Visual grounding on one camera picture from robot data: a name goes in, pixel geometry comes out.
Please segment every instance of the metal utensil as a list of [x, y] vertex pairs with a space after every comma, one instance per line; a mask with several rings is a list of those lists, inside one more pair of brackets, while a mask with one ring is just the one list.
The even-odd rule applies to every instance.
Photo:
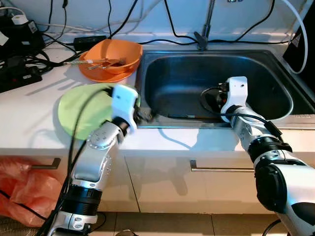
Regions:
[[126, 64], [126, 59], [125, 58], [120, 58], [119, 61], [117, 63], [114, 63], [114, 64], [110, 64], [110, 65], [107, 65], [107, 66], [103, 66], [102, 69], [106, 69], [110, 66], [113, 66], [117, 64], [117, 66], [122, 66], [122, 65], [125, 65]]
[[64, 65], [78, 65], [78, 64], [92, 64], [92, 63], [105, 63], [109, 61], [107, 58], [101, 60], [76, 60], [76, 61], [66, 61]]
[[110, 63], [110, 64], [106, 65], [106, 66], [102, 66], [103, 63], [101, 63], [101, 64], [97, 64], [95, 66], [88, 67], [88, 69], [89, 70], [93, 70], [93, 69], [96, 69], [96, 68], [106, 69], [106, 68], [108, 68], [110, 66], [113, 66], [115, 64], [125, 65], [126, 59], [125, 58], [120, 58], [119, 60], [118, 59], [110, 59], [110, 60], [107, 60], [107, 62]]
[[[118, 59], [110, 59], [110, 60], [107, 60], [106, 62], [109, 63], [108, 66], [110, 66], [110, 65], [113, 65], [113, 64], [118, 63], [119, 60], [118, 60]], [[100, 64], [97, 64], [97, 65], [88, 67], [88, 69], [89, 69], [89, 70], [93, 70], [93, 69], [96, 69], [96, 68], [98, 68], [98, 67], [102, 67], [102, 65], [103, 65], [103, 63], [100, 63]]]

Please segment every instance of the orange plastic bag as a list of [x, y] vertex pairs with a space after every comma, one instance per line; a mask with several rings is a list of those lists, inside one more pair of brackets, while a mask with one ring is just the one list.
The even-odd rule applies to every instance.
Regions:
[[62, 187], [51, 171], [31, 169], [34, 164], [22, 157], [0, 158], [0, 215], [29, 227], [41, 226], [44, 220], [18, 204], [48, 217]]

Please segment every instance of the power adapter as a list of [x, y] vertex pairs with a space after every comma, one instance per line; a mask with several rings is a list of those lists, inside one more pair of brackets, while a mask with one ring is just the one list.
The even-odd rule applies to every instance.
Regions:
[[91, 36], [91, 37], [79, 37], [74, 38], [73, 43], [67, 44], [72, 45], [76, 51], [83, 51], [92, 48], [95, 44], [105, 40], [105, 35]]

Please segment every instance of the black cylinder joint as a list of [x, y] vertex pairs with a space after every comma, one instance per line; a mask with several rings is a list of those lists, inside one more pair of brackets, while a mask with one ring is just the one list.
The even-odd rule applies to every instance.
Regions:
[[99, 190], [71, 185], [62, 210], [78, 215], [96, 215], [101, 196]]
[[127, 129], [129, 127], [129, 124], [127, 123], [127, 121], [125, 121], [121, 117], [115, 117], [115, 118], [113, 118], [112, 123], [117, 125], [121, 129], [123, 135], [126, 136]]
[[248, 148], [248, 153], [252, 162], [256, 160], [261, 154], [273, 150], [287, 150], [292, 152], [292, 148], [287, 143], [282, 143], [273, 137], [261, 137], [255, 139]]

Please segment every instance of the sink basin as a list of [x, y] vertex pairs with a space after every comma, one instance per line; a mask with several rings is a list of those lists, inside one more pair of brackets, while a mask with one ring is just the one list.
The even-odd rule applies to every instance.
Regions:
[[203, 109], [199, 97], [232, 76], [247, 77], [247, 105], [266, 119], [315, 113], [312, 102], [269, 51], [145, 51], [136, 81], [140, 108], [159, 115], [145, 125], [226, 126]]

